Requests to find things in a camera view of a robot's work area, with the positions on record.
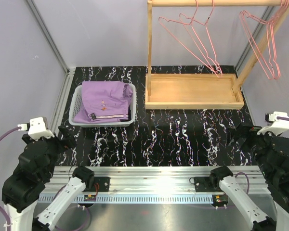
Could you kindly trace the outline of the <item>purple garment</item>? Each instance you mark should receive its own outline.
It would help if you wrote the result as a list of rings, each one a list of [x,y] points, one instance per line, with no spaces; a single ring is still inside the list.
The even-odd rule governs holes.
[[[76,123],[97,124],[130,119],[133,90],[121,81],[84,81]]]

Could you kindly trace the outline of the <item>pink hanger with purple garment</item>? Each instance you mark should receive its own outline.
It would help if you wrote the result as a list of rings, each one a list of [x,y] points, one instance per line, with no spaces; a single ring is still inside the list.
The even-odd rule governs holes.
[[[209,2],[210,10],[207,12],[205,19],[202,19],[198,14],[200,12],[200,1],[198,0],[195,1],[195,10],[191,15],[187,15],[186,13],[179,14],[179,22],[195,46],[191,48],[184,44],[183,47],[215,76],[222,77],[223,71],[217,59],[217,53],[209,30],[209,22],[214,13],[215,2],[213,0]]]

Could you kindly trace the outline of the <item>pink wire hanger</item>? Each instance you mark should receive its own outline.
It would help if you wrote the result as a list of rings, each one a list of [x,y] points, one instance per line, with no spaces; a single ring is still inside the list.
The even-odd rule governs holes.
[[[192,1],[192,3],[193,3],[194,10],[195,10],[195,0]],[[164,17],[164,16],[160,16],[158,18],[158,22],[161,25],[161,27],[163,29],[165,29],[166,32],[168,32],[169,35],[186,51],[186,49],[183,47],[184,44],[189,46],[189,47],[191,47],[191,48],[194,48],[195,46],[193,45],[193,43],[192,43],[192,41],[190,39],[190,36],[187,34],[186,30],[184,29],[182,24],[179,22],[179,14],[178,14],[177,18],[173,18],[173,19],[167,18],[167,17]]]

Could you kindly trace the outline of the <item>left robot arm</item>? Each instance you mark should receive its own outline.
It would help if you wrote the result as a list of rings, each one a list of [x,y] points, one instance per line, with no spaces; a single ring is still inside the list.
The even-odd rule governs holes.
[[[16,169],[2,188],[6,230],[52,231],[77,195],[93,189],[94,172],[86,167],[77,167],[51,204],[36,217],[33,216],[40,194],[53,177],[59,154],[77,145],[65,127],[59,126],[59,131],[62,139],[48,130],[34,131],[31,126],[22,136],[26,146],[18,157]]]

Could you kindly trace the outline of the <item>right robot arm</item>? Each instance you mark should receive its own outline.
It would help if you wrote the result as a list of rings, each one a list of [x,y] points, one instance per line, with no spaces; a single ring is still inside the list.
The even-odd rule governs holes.
[[[239,210],[252,231],[289,231],[289,138],[273,126],[240,124],[228,132],[228,144],[245,139],[241,148],[253,155],[276,205],[273,220],[250,199],[226,166],[210,172],[209,185],[223,191]]]

